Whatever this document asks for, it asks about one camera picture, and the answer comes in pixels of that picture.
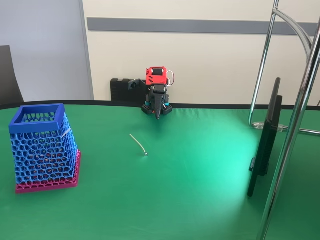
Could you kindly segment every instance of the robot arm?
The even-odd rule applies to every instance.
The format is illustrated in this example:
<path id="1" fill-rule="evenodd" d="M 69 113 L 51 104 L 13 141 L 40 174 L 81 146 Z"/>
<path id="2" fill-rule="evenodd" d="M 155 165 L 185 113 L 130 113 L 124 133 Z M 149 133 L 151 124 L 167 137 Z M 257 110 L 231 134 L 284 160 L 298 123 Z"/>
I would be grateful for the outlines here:
<path id="1" fill-rule="evenodd" d="M 167 115 L 172 112 L 172 106 L 169 104 L 169 95 L 167 95 L 168 87 L 171 86 L 175 79 L 174 74 L 172 83 L 167 77 L 167 69 L 165 67 L 150 67 L 146 70 L 145 81 L 136 79 L 129 82 L 129 90 L 146 85 L 145 104 L 142 105 L 142 111 L 146 114 L 154 113 L 158 120 L 160 115 Z"/>

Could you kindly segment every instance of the green table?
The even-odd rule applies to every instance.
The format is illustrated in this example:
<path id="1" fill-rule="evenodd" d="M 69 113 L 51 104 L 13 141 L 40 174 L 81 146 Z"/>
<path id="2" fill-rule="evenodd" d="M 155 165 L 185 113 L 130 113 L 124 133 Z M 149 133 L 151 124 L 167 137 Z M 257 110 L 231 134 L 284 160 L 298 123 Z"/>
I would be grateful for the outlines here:
<path id="1" fill-rule="evenodd" d="M 0 110 L 1 240 L 256 239 L 286 133 L 248 199 L 262 133 L 248 126 L 249 110 L 174 109 L 157 121 L 135 107 L 65 109 L 82 152 L 78 187 L 25 194 L 15 194 L 8 131 L 17 109 Z M 320 111 L 306 111 L 303 128 L 319 123 Z M 267 240 L 319 239 L 319 153 L 319 137 L 298 136 Z"/>

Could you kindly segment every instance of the blue basket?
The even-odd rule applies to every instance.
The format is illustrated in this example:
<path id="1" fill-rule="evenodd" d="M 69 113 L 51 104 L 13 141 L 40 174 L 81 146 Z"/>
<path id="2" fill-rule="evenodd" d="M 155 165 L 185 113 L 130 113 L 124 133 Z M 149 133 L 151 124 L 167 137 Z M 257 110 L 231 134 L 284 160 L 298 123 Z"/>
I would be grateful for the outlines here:
<path id="1" fill-rule="evenodd" d="M 78 147 L 63 104 L 21 106 L 9 133 L 17 184 L 75 175 Z"/>

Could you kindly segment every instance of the pink base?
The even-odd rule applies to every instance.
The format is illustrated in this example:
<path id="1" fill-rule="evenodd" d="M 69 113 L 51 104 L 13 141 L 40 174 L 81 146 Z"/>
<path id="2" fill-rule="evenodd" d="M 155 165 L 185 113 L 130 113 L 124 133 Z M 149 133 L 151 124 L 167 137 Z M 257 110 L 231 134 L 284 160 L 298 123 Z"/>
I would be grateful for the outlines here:
<path id="1" fill-rule="evenodd" d="M 81 161 L 81 152 L 77 150 L 74 177 L 67 177 L 67 178 L 61 177 L 54 180 L 51 179 L 51 180 L 44 180 L 44 181 L 28 181 L 28 182 L 19 183 L 15 185 L 15 193 L 23 194 L 23 193 L 76 187 L 78 185 L 78 179 L 79 179 L 80 161 Z"/>

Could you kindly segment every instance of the wire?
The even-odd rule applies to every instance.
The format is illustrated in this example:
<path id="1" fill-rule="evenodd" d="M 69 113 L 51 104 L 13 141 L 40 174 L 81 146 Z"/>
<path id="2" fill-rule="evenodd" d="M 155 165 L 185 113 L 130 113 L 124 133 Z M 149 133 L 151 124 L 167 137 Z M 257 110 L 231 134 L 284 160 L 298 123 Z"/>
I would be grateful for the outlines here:
<path id="1" fill-rule="evenodd" d="M 69 129 L 61 136 L 61 138 L 63 138 L 70 130 L 71 130 L 71 128 L 69 128 Z"/>
<path id="2" fill-rule="evenodd" d="M 171 83 L 171 79 L 170 79 L 169 77 L 167 77 L 167 78 L 169 79 L 169 84 L 168 84 L 168 86 L 172 86 L 172 85 L 175 83 L 175 74 L 174 74 L 174 72 L 171 71 L 171 70 L 167 71 L 166 73 L 167 73 L 167 74 L 168 74 L 168 73 L 172 73 L 172 83 Z"/>
<path id="3" fill-rule="evenodd" d="M 134 136 L 131 135 L 131 133 L 130 133 L 129 135 L 133 138 L 133 140 L 136 141 L 137 144 L 140 145 L 140 147 L 141 147 L 142 150 L 144 151 L 144 155 L 148 155 L 148 153 L 146 152 L 145 148 L 140 144 L 140 142 L 138 142 L 137 139 L 135 139 Z"/>

